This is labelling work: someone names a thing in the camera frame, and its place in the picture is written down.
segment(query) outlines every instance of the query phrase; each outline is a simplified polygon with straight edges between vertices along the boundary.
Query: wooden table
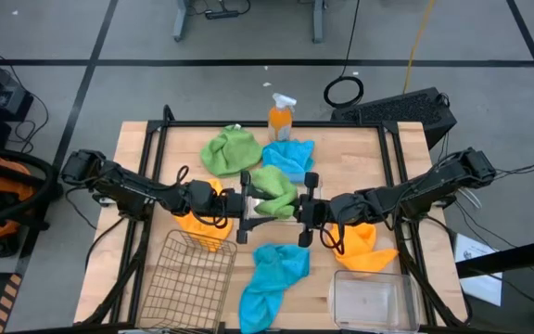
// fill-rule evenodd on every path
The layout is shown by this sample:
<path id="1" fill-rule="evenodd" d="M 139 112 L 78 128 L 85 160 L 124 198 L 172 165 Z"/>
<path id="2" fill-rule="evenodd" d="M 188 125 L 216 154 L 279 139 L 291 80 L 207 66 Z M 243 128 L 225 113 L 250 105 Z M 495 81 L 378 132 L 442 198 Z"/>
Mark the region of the wooden table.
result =
<path id="1" fill-rule="evenodd" d="M 400 123 L 400 141 L 403 148 L 405 165 L 410 178 L 425 173 L 430 167 L 430 157 L 421 123 Z M 267 131 L 264 128 L 247 128 L 255 135 L 257 141 L 267 145 Z M 124 122 L 114 156 L 114 161 L 124 168 L 137 171 L 146 132 L 146 122 Z M 212 175 L 204 168 L 199 157 L 201 148 L 220 132 L 219 128 L 202 127 L 171 127 L 168 131 L 160 182 L 172 184 L 178 169 L 186 164 L 190 167 L 187 180 L 209 179 Z M 385 186 L 385 174 L 382 166 L 380 145 L 375 129 L 366 128 L 294 128 L 292 137 L 299 140 L 313 140 L 315 149 L 312 157 L 315 161 L 313 170 L 321 176 L 322 194 L 330 199 L 337 194 L 353 192 L 356 189 Z M 155 152 L 156 142 L 151 152 Z M 387 138 L 395 183 L 399 182 L 394 147 L 390 136 Z M 147 176 L 151 175 L 153 155 L 150 157 Z M 240 190 L 238 178 L 224 179 L 224 187 Z M 431 216 L 444 220 L 442 211 L 434 209 Z M 117 221 L 114 208 L 102 209 L 98 220 L 96 235 L 105 231 Z M 229 239 L 235 240 L 237 221 Z M 92 253 L 83 282 L 82 293 L 77 307 L 75 321 L 85 319 L 104 299 L 117 279 L 123 242 L 127 224 L 120 225 L 108 236 L 103 238 Z M 393 232 L 384 224 L 375 225 L 378 239 L 377 249 L 395 248 Z M 155 265 L 159 258 L 159 250 L 168 232 L 179 228 L 171 214 L 156 206 L 152 233 L 149 240 L 146 258 L 146 274 L 142 287 L 143 302 Z M 248 235 L 247 245 L 238 245 L 234 272 L 222 312 L 222 321 L 226 328 L 239 328 L 238 303 L 244 287 L 254 272 L 252 252 L 266 242 L 291 243 L 298 242 L 300 224 L 273 222 L 261 225 Z M 442 300 L 461 319 L 466 318 L 463 294 L 456 274 L 451 243 L 446 232 L 438 225 L 423 221 L 420 225 L 420 237 L 426 260 L 429 282 L 438 292 Z M 304 328 L 328 329 L 337 328 L 328 312 L 327 296 L 329 284 L 336 270 L 343 267 L 335 261 L 331 250 L 321 245 L 318 238 L 311 245 L 311 274 L 286 291 L 284 302 L 277 315 L 273 328 Z M 395 260 L 385 268 L 385 272 L 399 273 L 399 260 Z M 127 307 L 131 297 L 131 283 L 125 289 L 120 320 L 126 320 Z"/>

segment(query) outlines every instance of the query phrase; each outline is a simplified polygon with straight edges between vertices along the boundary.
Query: green cloth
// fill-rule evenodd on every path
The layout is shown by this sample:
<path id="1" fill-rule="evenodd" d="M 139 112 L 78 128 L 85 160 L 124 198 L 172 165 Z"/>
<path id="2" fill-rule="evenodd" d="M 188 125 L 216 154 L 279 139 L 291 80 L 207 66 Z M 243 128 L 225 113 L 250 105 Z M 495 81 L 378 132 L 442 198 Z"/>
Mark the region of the green cloth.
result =
<path id="1" fill-rule="evenodd" d="M 201 160 L 212 174 L 238 173 L 261 160 L 262 147 L 252 133 L 239 125 L 228 125 L 201 149 Z"/>
<path id="2" fill-rule="evenodd" d="M 250 172 L 250 182 L 258 190 L 275 197 L 265 200 L 255 207 L 255 212 L 262 215 L 286 219 L 294 213 L 294 207 L 288 205 L 298 196 L 294 186 L 287 176 L 273 165 L 265 166 Z"/>

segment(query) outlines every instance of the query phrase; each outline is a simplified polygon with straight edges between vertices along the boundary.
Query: spray bottle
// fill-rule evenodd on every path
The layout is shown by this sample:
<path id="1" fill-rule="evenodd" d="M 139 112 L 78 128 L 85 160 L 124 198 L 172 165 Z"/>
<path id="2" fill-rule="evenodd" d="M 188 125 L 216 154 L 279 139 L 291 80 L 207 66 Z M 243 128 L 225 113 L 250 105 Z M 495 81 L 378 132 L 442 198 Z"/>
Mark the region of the spray bottle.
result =
<path id="1" fill-rule="evenodd" d="M 292 114 L 296 99 L 278 93 L 273 94 L 275 106 L 269 110 L 269 139 L 288 140 L 292 130 Z"/>

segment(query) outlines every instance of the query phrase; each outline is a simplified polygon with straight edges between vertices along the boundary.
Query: metal wire basket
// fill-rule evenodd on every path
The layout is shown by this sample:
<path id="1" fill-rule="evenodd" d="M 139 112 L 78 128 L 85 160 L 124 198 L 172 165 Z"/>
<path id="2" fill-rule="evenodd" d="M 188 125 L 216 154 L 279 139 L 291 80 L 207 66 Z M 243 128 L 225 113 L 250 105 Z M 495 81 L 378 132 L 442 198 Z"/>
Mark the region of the metal wire basket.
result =
<path id="1" fill-rule="evenodd" d="M 170 231 L 138 326 L 151 332 L 217 332 L 235 257 L 233 242 Z"/>

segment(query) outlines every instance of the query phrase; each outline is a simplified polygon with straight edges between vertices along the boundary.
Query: orange cloth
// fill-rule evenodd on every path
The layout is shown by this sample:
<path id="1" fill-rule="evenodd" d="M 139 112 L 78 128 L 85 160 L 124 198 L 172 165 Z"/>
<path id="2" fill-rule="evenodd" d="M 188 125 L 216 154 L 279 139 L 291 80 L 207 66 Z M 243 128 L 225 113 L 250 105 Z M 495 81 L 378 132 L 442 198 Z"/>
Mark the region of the orange cloth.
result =
<path id="1" fill-rule="evenodd" d="M 339 240 L 339 232 L 336 227 L 331 229 L 333 240 Z M 388 263 L 399 254 L 397 250 L 376 250 L 376 227 L 370 224 L 346 226 L 343 244 L 345 253 L 339 254 L 333 250 L 336 259 L 349 270 L 366 271 L 377 273 L 387 266 Z"/>
<path id="2" fill-rule="evenodd" d="M 211 187 L 215 189 L 215 191 L 219 194 L 222 191 L 222 184 L 220 183 L 220 180 L 218 179 L 210 179 L 207 180 L 211 184 Z M 206 237 L 212 237 L 217 238 L 220 240 L 224 240 L 228 238 L 228 235 L 230 234 L 230 231 L 232 230 L 232 219 L 227 220 L 227 225 L 225 228 L 217 228 L 215 226 L 205 225 L 195 216 L 193 213 L 189 213 L 188 215 L 184 217 L 177 217 L 174 216 L 174 219 L 178 222 L 178 224 L 181 226 L 181 228 L 185 232 L 194 233 L 201 236 Z M 212 217 L 203 217 L 206 221 L 211 222 Z M 207 247 L 210 251 L 217 251 L 220 247 L 221 243 L 210 238 L 203 238 L 200 236 L 192 235 L 191 237 L 196 238 L 201 242 L 201 245 Z"/>

